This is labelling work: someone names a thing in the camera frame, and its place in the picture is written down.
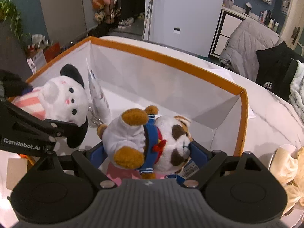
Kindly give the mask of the white panda plush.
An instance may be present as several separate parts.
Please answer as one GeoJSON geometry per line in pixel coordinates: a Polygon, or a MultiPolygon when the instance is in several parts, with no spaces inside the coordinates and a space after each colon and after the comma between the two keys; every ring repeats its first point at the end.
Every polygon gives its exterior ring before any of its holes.
{"type": "Polygon", "coordinates": [[[15,98],[12,103],[40,120],[58,120],[77,125],[66,139],[70,148],[83,142],[88,130],[89,102],[78,69],[66,64],[60,76],[15,98]]]}

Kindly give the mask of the brown cardboard small box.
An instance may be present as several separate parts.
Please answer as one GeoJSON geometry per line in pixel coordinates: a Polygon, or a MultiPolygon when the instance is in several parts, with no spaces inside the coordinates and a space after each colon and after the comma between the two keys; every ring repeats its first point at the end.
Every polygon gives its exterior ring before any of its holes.
{"type": "Polygon", "coordinates": [[[17,183],[27,173],[28,160],[26,158],[8,158],[6,187],[13,190],[17,183]]]}

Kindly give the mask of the sailor dog plush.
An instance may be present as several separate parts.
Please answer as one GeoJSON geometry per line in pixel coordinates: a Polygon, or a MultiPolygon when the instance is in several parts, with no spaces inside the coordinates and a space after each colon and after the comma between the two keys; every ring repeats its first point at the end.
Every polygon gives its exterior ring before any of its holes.
{"type": "Polygon", "coordinates": [[[159,116],[158,111],[155,105],[129,109],[110,124],[99,125],[97,135],[116,168],[136,170],[142,179],[183,170],[190,160],[191,120],[181,115],[159,116]]]}

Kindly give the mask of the orange cardboard box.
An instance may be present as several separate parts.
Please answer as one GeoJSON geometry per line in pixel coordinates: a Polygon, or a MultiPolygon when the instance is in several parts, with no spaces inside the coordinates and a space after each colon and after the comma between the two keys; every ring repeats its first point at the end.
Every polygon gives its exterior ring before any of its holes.
{"type": "Polygon", "coordinates": [[[191,120],[190,132],[209,150],[243,152],[248,118],[246,90],[210,72],[200,58],[163,46],[115,36],[88,37],[54,58],[27,82],[41,86],[67,63],[83,79],[92,70],[113,117],[156,105],[161,115],[191,120]]]}

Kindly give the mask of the white bowl with cloth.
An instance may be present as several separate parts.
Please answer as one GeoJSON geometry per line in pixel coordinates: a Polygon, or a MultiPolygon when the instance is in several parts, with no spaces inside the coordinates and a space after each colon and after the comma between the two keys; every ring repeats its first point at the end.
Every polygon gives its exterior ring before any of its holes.
{"type": "Polygon", "coordinates": [[[268,169],[287,194],[283,214],[292,211],[297,204],[303,209],[303,147],[298,149],[291,144],[281,145],[274,152],[268,169]]]}

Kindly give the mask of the light blue towel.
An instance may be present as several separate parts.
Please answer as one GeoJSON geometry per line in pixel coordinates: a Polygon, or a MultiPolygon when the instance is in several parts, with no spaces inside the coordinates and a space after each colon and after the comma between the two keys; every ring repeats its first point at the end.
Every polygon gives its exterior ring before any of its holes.
{"type": "Polygon", "coordinates": [[[294,78],[290,84],[290,96],[289,103],[293,106],[297,115],[304,120],[304,85],[303,85],[303,76],[304,76],[304,67],[303,63],[299,60],[297,62],[297,70],[295,72],[294,78]]]}

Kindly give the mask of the grey padded jacket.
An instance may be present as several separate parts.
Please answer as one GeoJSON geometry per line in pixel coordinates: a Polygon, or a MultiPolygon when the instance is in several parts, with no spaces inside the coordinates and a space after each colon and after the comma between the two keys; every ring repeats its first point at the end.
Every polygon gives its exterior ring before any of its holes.
{"type": "Polygon", "coordinates": [[[280,36],[253,19],[243,20],[229,37],[219,62],[231,71],[255,82],[259,70],[256,51],[282,43],[280,36]]]}

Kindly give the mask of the black jacket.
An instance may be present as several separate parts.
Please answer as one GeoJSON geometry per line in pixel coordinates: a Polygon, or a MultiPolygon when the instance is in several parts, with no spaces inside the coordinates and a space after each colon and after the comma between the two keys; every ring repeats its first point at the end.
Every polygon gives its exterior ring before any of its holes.
{"type": "Polygon", "coordinates": [[[256,83],[285,101],[289,100],[290,84],[303,57],[285,42],[265,50],[256,51],[259,70],[256,83]]]}

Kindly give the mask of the basketball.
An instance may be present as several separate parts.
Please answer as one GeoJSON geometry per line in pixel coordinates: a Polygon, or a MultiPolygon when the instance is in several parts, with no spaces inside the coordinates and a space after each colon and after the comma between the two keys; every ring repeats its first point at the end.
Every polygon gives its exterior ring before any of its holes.
{"type": "Polygon", "coordinates": [[[103,10],[105,2],[103,0],[92,1],[92,8],[96,11],[103,10]]]}

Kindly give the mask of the white cabinet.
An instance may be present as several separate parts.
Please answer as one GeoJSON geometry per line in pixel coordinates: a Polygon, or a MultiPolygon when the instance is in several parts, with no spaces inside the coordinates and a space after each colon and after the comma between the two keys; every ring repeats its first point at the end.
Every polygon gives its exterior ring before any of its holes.
{"type": "Polygon", "coordinates": [[[239,26],[239,24],[245,19],[249,19],[249,16],[233,9],[222,7],[209,52],[210,56],[219,58],[225,48],[228,39],[239,26]]]}

